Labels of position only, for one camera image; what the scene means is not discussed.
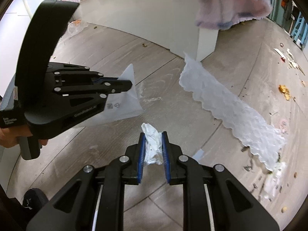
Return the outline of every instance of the bubble wrap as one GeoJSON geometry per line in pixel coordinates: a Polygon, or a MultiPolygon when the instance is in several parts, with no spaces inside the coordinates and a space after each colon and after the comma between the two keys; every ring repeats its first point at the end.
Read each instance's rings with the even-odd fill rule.
{"type": "Polygon", "coordinates": [[[258,155],[266,168],[273,171],[278,151],[285,145],[281,130],[268,125],[256,110],[218,82],[201,63],[186,54],[185,62],[179,84],[185,91],[193,92],[193,99],[200,101],[203,109],[221,119],[226,128],[232,129],[234,137],[249,146],[251,153],[258,155]]]}

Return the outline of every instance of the silver screw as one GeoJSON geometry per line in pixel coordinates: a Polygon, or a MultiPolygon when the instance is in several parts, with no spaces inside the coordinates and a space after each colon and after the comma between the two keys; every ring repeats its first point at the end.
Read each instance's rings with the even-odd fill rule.
{"type": "Polygon", "coordinates": [[[181,156],[179,156],[179,160],[182,161],[182,162],[185,162],[185,161],[188,161],[188,157],[185,156],[185,155],[181,155],[181,156]]]}
{"type": "Polygon", "coordinates": [[[90,173],[93,170],[93,167],[91,165],[84,166],[84,172],[90,173]]]}
{"type": "Polygon", "coordinates": [[[217,165],[215,166],[215,169],[216,169],[216,171],[218,171],[218,172],[222,172],[222,171],[224,171],[224,166],[221,165],[221,164],[217,164],[217,165]]]}
{"type": "Polygon", "coordinates": [[[129,161],[129,157],[127,157],[127,156],[121,156],[120,157],[120,162],[128,162],[129,161]]]}

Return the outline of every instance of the human hand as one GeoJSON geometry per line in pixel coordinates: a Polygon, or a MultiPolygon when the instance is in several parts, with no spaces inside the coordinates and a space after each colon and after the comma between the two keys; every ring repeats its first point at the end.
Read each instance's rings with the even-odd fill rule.
{"type": "MultiPolygon", "coordinates": [[[[10,128],[0,128],[0,145],[3,147],[13,147],[18,144],[17,137],[32,136],[30,129],[27,125],[15,126],[10,128]]],[[[48,140],[39,140],[43,146],[47,145],[48,140]]]]}

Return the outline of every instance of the black shoe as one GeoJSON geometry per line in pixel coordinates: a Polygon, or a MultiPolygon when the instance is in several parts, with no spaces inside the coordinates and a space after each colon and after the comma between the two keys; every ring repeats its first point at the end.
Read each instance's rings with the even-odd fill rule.
{"type": "Polygon", "coordinates": [[[42,190],[32,188],[25,193],[23,206],[30,209],[34,216],[47,202],[48,199],[42,190]]]}

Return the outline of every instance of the crumpled white tissue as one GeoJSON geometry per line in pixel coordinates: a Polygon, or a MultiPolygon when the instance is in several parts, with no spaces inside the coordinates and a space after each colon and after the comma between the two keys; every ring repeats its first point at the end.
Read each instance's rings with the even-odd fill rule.
{"type": "Polygon", "coordinates": [[[145,134],[144,164],[150,165],[156,163],[161,165],[164,162],[161,133],[149,123],[142,123],[141,128],[145,134]]]}
{"type": "Polygon", "coordinates": [[[264,199],[273,199],[280,191],[283,183],[283,172],[287,167],[285,162],[277,163],[274,172],[267,176],[260,196],[264,199]]]}
{"type": "Polygon", "coordinates": [[[255,109],[218,82],[200,62],[186,54],[185,62],[179,84],[185,91],[193,92],[193,99],[200,101],[203,109],[221,119],[226,128],[232,129],[234,137],[249,146],[251,153],[258,155],[266,168],[273,171],[278,151],[285,145],[281,130],[268,125],[255,109]]]}
{"type": "Polygon", "coordinates": [[[90,117],[77,124],[74,128],[100,125],[114,122],[130,117],[135,117],[143,113],[135,89],[134,67],[130,64],[118,78],[118,80],[130,80],[132,87],[127,92],[119,94],[109,94],[104,111],[90,117]]]}

